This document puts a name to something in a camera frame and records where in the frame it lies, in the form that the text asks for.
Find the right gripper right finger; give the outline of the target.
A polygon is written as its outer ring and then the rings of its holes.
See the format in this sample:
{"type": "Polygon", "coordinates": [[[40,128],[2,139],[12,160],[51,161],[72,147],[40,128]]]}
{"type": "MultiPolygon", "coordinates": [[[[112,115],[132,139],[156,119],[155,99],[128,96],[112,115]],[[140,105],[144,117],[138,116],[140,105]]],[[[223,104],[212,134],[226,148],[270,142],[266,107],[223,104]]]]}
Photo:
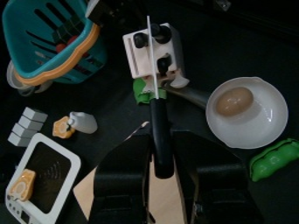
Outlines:
{"type": "Polygon", "coordinates": [[[187,224],[263,224],[240,158],[190,131],[172,133],[187,224]]]}

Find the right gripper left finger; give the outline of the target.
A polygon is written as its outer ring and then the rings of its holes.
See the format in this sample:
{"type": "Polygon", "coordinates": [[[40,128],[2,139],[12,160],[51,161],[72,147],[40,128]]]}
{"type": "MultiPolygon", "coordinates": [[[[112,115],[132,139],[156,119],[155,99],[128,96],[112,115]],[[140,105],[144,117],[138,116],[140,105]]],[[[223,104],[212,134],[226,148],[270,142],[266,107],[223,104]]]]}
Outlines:
{"type": "Polygon", "coordinates": [[[88,224],[147,224],[150,144],[134,135],[99,163],[88,224]]]}

